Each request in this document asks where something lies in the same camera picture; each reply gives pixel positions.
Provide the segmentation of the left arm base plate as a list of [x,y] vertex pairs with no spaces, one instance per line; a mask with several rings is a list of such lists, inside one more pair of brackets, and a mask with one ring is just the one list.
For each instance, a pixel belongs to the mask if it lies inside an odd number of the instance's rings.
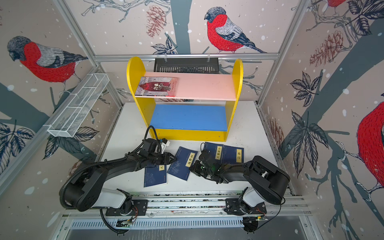
[[120,208],[115,209],[108,207],[106,216],[108,217],[123,217],[123,216],[145,216],[148,208],[148,200],[131,200],[124,203]]

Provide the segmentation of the red illustrated book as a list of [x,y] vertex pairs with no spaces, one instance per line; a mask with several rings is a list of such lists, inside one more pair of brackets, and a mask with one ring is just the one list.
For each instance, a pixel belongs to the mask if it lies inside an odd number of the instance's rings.
[[179,79],[172,77],[141,77],[136,96],[175,97]]

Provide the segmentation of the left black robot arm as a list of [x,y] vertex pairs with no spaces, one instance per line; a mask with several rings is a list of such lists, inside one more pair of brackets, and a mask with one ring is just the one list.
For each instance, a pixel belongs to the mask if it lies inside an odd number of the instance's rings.
[[59,191],[60,203],[65,209],[76,209],[80,212],[91,208],[123,208],[130,211],[132,196],[121,189],[103,188],[104,183],[125,173],[137,172],[141,169],[169,165],[177,158],[169,152],[127,153],[123,158],[113,161],[92,163],[77,170],[64,183]]

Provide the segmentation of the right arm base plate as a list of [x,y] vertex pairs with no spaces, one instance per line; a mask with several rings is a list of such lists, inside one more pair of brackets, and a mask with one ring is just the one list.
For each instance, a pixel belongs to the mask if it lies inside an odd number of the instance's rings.
[[252,214],[266,215],[266,205],[264,202],[257,204],[255,207],[250,207],[243,200],[235,198],[225,199],[226,207],[224,212],[228,215],[243,216]]

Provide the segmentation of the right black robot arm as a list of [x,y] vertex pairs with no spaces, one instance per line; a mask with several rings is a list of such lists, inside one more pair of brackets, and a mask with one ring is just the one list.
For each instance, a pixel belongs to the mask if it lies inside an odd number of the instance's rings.
[[216,184],[248,182],[251,186],[246,187],[240,197],[237,200],[232,199],[224,209],[227,214],[237,216],[254,214],[257,205],[264,202],[283,205],[284,194],[290,182],[286,172],[261,156],[255,156],[246,163],[221,164],[204,150],[189,170]]

